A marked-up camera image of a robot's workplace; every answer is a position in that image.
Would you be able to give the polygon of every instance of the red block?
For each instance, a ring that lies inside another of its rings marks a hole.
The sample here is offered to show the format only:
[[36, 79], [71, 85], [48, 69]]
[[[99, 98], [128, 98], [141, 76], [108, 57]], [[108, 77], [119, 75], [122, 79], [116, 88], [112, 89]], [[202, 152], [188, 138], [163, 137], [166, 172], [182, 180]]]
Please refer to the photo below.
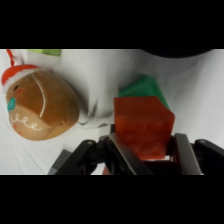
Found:
[[157, 97], [115, 98], [116, 133], [141, 160], [164, 159], [175, 116]]

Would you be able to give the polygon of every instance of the white surface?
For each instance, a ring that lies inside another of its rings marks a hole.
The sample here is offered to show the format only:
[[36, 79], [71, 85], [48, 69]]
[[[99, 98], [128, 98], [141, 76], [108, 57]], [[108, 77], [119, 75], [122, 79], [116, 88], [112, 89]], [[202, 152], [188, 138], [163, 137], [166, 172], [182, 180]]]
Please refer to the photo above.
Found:
[[[13, 54], [18, 64], [44, 67], [70, 83], [80, 99], [80, 121], [96, 107], [90, 127], [113, 123], [113, 98], [119, 88], [141, 74], [154, 75], [176, 115], [173, 132], [187, 134], [192, 142], [204, 138], [224, 148], [223, 49], [189, 59], [164, 59], [133, 49], [70, 49], [63, 50], [60, 58], [24, 49]], [[0, 50], [0, 73], [9, 66], [6, 51]], [[109, 133], [109, 126], [86, 130], [77, 125], [55, 139], [31, 142], [10, 127], [3, 93], [0, 107], [0, 174], [47, 174], [62, 149], [72, 152], [83, 140], [97, 141]]]

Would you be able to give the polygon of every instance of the green block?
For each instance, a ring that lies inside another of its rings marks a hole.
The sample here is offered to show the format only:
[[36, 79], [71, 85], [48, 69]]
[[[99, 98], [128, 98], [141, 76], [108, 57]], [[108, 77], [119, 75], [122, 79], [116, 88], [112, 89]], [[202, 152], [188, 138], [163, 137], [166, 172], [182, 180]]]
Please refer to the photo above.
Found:
[[137, 97], [157, 96], [163, 103], [163, 105], [167, 109], [170, 109], [158, 83], [153, 77], [143, 76], [136, 82], [132, 83], [131, 85], [119, 91], [119, 97], [136, 97], [136, 96]]
[[46, 54], [51, 56], [60, 56], [61, 49], [27, 49], [29, 51], [34, 51], [39, 54]]

